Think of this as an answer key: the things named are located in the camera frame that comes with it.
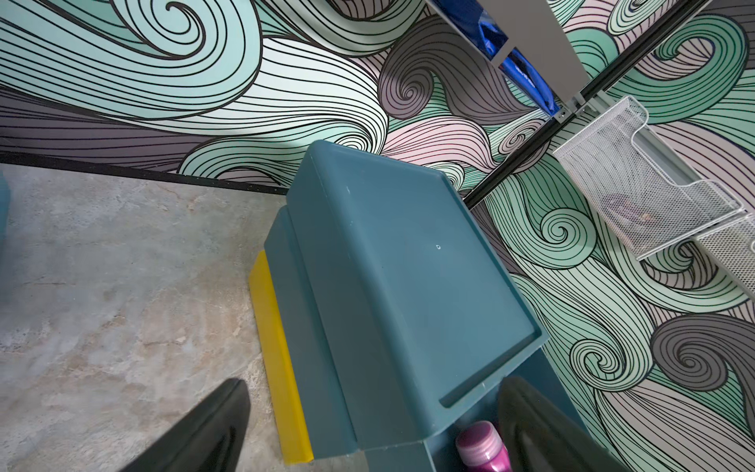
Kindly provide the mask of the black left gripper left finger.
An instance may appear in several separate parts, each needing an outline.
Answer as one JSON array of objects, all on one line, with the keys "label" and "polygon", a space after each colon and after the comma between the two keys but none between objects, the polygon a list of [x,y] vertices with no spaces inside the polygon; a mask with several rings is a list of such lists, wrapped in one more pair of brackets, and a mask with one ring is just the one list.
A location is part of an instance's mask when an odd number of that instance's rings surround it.
[{"label": "black left gripper left finger", "polygon": [[126,471],[234,471],[251,413],[245,381],[225,380]]}]

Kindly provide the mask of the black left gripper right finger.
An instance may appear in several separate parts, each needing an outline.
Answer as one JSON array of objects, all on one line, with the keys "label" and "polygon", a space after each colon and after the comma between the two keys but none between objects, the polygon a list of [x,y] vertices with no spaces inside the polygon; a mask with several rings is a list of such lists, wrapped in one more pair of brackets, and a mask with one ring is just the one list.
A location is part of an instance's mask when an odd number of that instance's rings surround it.
[{"label": "black left gripper right finger", "polygon": [[497,430],[514,471],[625,471],[530,383],[509,377],[497,396]]}]

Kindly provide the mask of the magenta paint can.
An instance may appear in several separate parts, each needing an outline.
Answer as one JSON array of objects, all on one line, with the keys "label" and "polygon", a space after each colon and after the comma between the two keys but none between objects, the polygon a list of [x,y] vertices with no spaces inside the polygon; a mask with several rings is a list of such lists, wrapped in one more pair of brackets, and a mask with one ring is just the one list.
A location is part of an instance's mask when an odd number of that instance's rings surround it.
[{"label": "magenta paint can", "polygon": [[489,421],[470,425],[456,437],[455,446],[468,471],[512,471],[507,448],[495,425]]}]

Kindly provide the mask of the teal drawer cabinet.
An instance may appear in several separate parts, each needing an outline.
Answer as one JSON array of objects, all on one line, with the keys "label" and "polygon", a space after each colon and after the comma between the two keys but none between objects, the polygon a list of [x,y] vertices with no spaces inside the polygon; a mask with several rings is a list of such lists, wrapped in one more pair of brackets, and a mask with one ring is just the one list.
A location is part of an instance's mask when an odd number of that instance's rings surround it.
[{"label": "teal drawer cabinet", "polygon": [[317,141],[249,276],[283,460],[456,471],[519,377],[571,421],[549,335],[444,173]]}]

